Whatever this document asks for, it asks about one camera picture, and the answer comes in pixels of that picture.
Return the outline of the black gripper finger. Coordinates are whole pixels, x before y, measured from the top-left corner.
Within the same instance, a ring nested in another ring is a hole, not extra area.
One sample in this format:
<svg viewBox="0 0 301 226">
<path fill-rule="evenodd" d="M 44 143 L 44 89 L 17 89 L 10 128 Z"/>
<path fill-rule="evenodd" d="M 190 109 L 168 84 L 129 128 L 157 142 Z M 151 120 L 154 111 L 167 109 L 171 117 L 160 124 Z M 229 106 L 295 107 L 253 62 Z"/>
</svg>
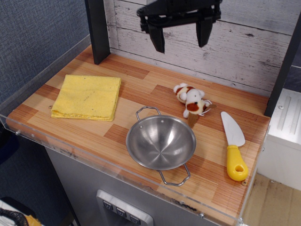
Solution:
<svg viewBox="0 0 301 226">
<path fill-rule="evenodd" d="M 213 22 L 211 19 L 196 22 L 196 33 L 200 48 L 204 47 L 208 43 L 212 27 Z"/>
<path fill-rule="evenodd" d="M 164 53 L 165 52 L 165 39 L 164 39 L 164 34 L 163 34 L 163 27 L 148 24 L 148 31 L 149 31 L 150 39 L 151 39 L 156 51 L 160 52 L 160 53 Z"/>
</svg>

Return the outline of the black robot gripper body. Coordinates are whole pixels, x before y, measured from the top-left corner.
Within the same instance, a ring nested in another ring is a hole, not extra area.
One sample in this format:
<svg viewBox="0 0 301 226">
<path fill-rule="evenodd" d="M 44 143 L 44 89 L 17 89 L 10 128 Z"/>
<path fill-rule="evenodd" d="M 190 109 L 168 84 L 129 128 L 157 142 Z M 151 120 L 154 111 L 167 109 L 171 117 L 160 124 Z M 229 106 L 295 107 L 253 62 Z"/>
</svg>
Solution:
<svg viewBox="0 0 301 226">
<path fill-rule="evenodd" d="M 145 32 L 195 24 L 197 32 L 210 32 L 221 18 L 221 0 L 156 0 L 137 10 Z"/>
</svg>

